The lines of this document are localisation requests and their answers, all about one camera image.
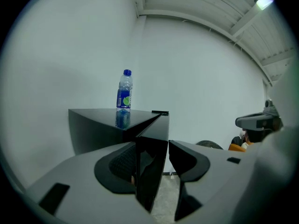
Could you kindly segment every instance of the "plastic bottle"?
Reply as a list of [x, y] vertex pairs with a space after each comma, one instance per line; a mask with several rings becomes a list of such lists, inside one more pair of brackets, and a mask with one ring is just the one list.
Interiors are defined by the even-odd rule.
[[117, 112], [130, 112], [133, 79], [130, 70], [124, 70], [119, 83], [116, 100]]

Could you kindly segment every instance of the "floor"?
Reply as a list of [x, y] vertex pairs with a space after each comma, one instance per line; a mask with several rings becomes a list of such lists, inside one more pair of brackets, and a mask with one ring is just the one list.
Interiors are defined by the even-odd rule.
[[179, 195], [179, 177], [162, 176], [151, 215], [159, 224], [174, 223]]

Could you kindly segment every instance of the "ceiling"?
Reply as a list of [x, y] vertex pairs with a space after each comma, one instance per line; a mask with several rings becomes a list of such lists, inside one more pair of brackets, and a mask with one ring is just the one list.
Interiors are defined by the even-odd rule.
[[164, 15], [200, 23], [246, 51], [274, 84], [295, 56], [287, 23], [272, 3], [254, 0], [135, 0], [137, 15]]

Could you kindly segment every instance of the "ceiling light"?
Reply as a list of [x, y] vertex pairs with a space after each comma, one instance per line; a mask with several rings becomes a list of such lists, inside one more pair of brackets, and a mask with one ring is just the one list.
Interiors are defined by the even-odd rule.
[[274, 0], [258, 0], [256, 4], [259, 6], [261, 10], [264, 10], [268, 7]]

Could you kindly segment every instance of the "chair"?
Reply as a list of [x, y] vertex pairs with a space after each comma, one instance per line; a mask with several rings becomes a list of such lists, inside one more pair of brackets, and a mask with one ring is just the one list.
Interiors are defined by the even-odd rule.
[[211, 148], [216, 148], [216, 149], [223, 149], [218, 144], [216, 144], [212, 141], [209, 141], [209, 140], [202, 140], [202, 141], [198, 142], [196, 145], [211, 147]]

